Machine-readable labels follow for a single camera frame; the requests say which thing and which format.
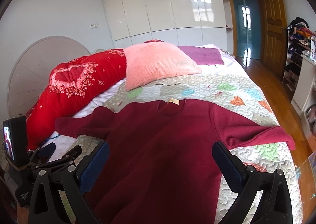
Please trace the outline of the dark red knit sweater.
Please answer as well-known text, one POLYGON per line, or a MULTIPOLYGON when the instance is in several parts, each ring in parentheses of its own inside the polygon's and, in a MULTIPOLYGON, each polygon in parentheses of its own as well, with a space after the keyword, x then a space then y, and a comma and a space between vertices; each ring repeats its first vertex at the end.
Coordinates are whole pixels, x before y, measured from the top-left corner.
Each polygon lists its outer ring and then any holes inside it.
POLYGON ((184 99, 98 107, 84 118, 57 118, 65 136, 105 140, 110 154, 88 204, 102 223, 213 223, 221 172, 212 146, 228 149, 295 143, 280 126, 260 126, 214 103, 184 99))

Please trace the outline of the pile of clothes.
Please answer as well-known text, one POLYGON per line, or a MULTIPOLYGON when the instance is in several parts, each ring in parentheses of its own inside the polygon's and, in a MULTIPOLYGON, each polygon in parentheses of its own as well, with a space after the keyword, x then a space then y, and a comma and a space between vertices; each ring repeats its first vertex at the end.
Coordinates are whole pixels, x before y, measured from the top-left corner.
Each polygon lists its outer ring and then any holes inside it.
POLYGON ((297 17, 288 25, 287 31, 291 42, 311 49, 312 41, 315 41, 315 32, 310 30, 305 19, 297 17))

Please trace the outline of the round beige headboard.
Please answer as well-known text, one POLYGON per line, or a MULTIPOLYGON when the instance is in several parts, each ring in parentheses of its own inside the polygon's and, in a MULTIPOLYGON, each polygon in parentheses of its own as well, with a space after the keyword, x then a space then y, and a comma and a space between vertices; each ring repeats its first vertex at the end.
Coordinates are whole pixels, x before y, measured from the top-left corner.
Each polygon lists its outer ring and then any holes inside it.
POLYGON ((65 36, 42 38, 30 45, 16 62, 8 83, 8 114, 26 114, 49 84, 60 63, 89 55, 79 42, 65 36))

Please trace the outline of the red floral duvet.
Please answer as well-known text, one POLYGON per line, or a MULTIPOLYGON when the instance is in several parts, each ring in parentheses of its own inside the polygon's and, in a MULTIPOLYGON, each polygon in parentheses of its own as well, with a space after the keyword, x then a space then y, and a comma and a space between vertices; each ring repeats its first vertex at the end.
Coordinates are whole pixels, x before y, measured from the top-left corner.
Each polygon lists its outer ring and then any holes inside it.
POLYGON ((73 117, 95 97, 126 77, 123 49, 109 49, 57 65, 49 84, 26 115, 28 149, 42 146, 53 132, 76 138, 55 126, 62 117, 73 117))

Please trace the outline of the patchwork heart quilt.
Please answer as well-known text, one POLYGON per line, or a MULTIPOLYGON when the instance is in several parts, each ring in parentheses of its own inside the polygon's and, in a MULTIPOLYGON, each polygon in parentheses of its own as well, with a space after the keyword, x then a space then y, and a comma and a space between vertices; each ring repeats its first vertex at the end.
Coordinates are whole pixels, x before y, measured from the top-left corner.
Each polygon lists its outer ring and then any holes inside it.
MULTIPOLYGON (((204 66, 200 74, 176 76, 150 82, 144 86, 127 91, 125 81, 120 81, 106 92, 94 98, 74 118, 84 118, 98 107, 105 107, 118 113, 130 103, 147 103, 162 100, 177 104, 184 99, 197 99, 214 103, 229 111, 242 115, 260 126, 280 126, 261 89, 241 68, 204 66)), ((83 148, 86 155, 96 146, 99 138, 80 135, 76 138, 53 133, 57 145, 53 159, 60 158, 76 145, 83 148)), ((257 170, 273 172, 277 168, 284 172, 289 186, 293 223, 303 220, 302 200, 295 167, 288 145, 285 142, 242 146, 230 149, 232 154, 246 165, 257 170)), ((221 221, 237 194, 229 189, 221 174, 215 220, 221 221)))

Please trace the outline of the white shelf unit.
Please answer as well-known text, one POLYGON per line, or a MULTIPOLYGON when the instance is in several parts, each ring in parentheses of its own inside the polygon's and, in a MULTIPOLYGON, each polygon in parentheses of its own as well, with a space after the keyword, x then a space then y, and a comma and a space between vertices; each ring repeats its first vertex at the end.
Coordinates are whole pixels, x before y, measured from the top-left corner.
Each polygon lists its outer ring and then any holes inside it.
POLYGON ((315 135, 315 41, 311 49, 287 37, 287 60, 282 82, 290 89, 306 138, 315 135))

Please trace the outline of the pink waffle pillow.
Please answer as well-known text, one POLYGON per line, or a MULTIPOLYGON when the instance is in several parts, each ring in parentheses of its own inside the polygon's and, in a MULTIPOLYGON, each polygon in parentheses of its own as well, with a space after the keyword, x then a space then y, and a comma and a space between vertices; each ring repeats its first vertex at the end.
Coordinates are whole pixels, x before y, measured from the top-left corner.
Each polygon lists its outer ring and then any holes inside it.
POLYGON ((201 72, 197 63, 176 45, 166 42, 135 44, 124 49, 126 57, 125 89, 152 81, 201 72))

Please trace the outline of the purple towel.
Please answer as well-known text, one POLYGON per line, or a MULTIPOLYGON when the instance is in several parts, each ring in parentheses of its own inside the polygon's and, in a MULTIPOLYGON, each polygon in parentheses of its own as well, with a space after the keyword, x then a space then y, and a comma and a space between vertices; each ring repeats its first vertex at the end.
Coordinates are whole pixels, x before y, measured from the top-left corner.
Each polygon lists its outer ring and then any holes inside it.
POLYGON ((188 55, 197 65, 223 65, 222 55, 216 48, 201 48, 188 45, 180 45, 179 49, 188 55))

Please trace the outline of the wooden door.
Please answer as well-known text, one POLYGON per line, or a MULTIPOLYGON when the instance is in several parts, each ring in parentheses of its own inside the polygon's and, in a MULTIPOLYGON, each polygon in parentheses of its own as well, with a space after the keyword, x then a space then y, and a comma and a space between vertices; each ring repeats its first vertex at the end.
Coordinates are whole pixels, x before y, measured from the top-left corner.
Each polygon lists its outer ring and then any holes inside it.
POLYGON ((263 63, 275 75, 282 77, 286 62, 287 19, 283 0, 262 0, 263 63))

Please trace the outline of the white glossy wardrobe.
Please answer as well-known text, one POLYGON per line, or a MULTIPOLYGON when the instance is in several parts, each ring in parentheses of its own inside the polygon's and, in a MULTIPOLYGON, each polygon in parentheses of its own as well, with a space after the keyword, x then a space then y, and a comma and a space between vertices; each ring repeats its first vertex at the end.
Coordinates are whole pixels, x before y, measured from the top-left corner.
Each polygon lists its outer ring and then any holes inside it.
POLYGON ((214 44, 232 52, 224 0, 103 0, 117 48, 152 39, 175 45, 214 44))

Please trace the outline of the wall light switch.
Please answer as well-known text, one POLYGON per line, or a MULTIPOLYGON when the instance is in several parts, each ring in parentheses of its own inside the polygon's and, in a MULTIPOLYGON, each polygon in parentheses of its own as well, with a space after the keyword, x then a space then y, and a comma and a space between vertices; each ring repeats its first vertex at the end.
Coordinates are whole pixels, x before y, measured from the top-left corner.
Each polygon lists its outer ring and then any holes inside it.
POLYGON ((90 28, 91 29, 98 28, 98 24, 97 23, 93 23, 93 24, 90 25, 90 28))

